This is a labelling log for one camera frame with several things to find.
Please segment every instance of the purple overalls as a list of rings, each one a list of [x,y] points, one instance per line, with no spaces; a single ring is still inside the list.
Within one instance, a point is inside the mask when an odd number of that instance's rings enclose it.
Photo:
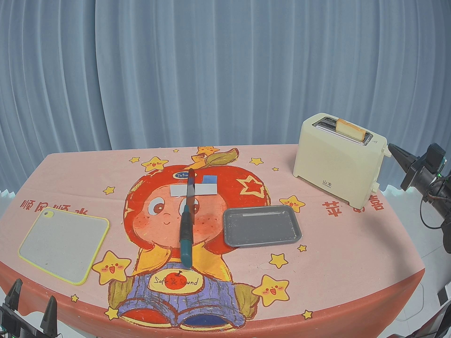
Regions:
[[[132,291],[118,307],[118,316],[133,309],[153,309],[162,313],[173,327],[181,324],[214,327],[230,323],[238,328],[244,325],[245,317],[240,313],[232,282],[203,276],[204,287],[195,293],[172,295],[150,290],[149,281],[164,269],[185,267],[169,262],[155,273],[136,276]]]

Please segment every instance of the cartoon eye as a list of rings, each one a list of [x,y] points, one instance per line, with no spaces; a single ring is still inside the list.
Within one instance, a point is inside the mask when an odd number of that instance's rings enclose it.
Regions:
[[[186,198],[184,200],[182,200],[182,202],[180,203],[180,207],[179,207],[180,215],[182,215],[183,210],[185,209],[185,205],[186,205]],[[198,211],[199,211],[199,202],[197,199],[194,199],[194,214],[196,214]]]
[[[152,199],[152,201],[149,203],[149,214],[150,215],[157,215],[163,209],[165,208],[165,201],[160,196],[157,196],[156,198]]]

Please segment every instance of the teal knife handle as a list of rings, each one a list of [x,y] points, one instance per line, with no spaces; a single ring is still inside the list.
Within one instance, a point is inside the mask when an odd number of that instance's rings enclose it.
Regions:
[[[186,268],[191,268],[193,265],[193,220],[189,213],[188,206],[182,213],[182,219],[180,220],[180,259],[182,264]]]
[[[180,241],[180,260],[188,269],[193,266],[193,244],[189,239]]]

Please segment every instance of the cutting board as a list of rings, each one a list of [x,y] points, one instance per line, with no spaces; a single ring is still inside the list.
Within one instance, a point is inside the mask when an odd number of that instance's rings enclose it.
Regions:
[[[45,208],[20,245],[19,256],[56,278],[81,285],[109,228],[105,218]]]

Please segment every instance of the cream toaster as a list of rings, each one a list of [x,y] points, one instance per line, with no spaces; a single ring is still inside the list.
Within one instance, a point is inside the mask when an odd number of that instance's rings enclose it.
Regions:
[[[293,175],[361,209],[379,188],[384,156],[385,137],[319,113],[302,124]]]

